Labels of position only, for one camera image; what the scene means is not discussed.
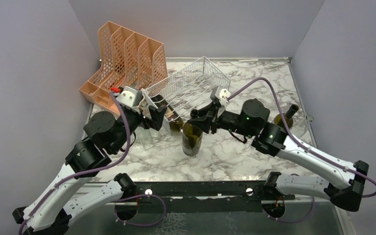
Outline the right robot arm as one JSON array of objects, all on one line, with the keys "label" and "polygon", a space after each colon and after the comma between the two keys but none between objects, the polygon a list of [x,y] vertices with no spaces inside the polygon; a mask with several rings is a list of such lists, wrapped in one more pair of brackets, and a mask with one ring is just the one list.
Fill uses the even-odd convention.
[{"label": "right robot arm", "polygon": [[279,195],[302,194],[327,199],[350,212],[360,208],[369,166],[333,157],[289,135],[285,129],[268,122],[270,111],[257,99],[246,100],[240,114],[225,111],[217,100],[200,110],[191,111],[188,120],[204,133],[224,129],[252,137],[251,146],[258,152],[294,162],[316,174],[315,177],[269,174],[263,194],[269,199]]}]

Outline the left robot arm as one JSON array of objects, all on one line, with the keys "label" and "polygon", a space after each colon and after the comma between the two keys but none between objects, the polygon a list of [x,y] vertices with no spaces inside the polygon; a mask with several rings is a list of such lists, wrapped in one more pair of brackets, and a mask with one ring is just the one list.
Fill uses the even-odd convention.
[{"label": "left robot arm", "polygon": [[139,127],[160,130],[166,107],[149,107],[151,116],[120,106],[121,115],[108,111],[93,115],[84,126],[86,137],[67,155],[45,191],[27,207],[13,211],[21,235],[63,235],[78,219],[113,201],[136,199],[136,184],[126,173],[117,174],[104,186],[79,198],[74,194],[100,171],[117,165],[111,155],[127,156],[131,135]]}]

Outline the green wine bottle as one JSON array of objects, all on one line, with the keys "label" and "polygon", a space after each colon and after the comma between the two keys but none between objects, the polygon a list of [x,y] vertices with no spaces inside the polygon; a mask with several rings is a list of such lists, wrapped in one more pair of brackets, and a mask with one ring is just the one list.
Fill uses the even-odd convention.
[{"label": "green wine bottle", "polygon": [[203,131],[195,125],[186,122],[183,126],[182,149],[187,156],[195,156],[199,153]]},{"label": "green wine bottle", "polygon": [[[287,127],[289,129],[293,127],[293,124],[294,124],[293,117],[298,112],[298,110],[299,110],[299,106],[296,105],[296,104],[292,104],[288,108],[288,110],[285,113],[283,113],[284,119],[285,119]],[[280,126],[280,127],[285,129],[285,124],[283,123],[282,117],[281,117],[280,114],[275,116],[273,122],[274,122],[275,125]]]},{"label": "green wine bottle", "polygon": [[160,94],[151,97],[151,100],[158,108],[166,106],[166,112],[164,117],[167,119],[170,130],[173,132],[180,132],[183,129],[184,121],[182,120],[180,115],[174,110],[174,108],[170,105],[170,103],[166,101],[165,98]]}]

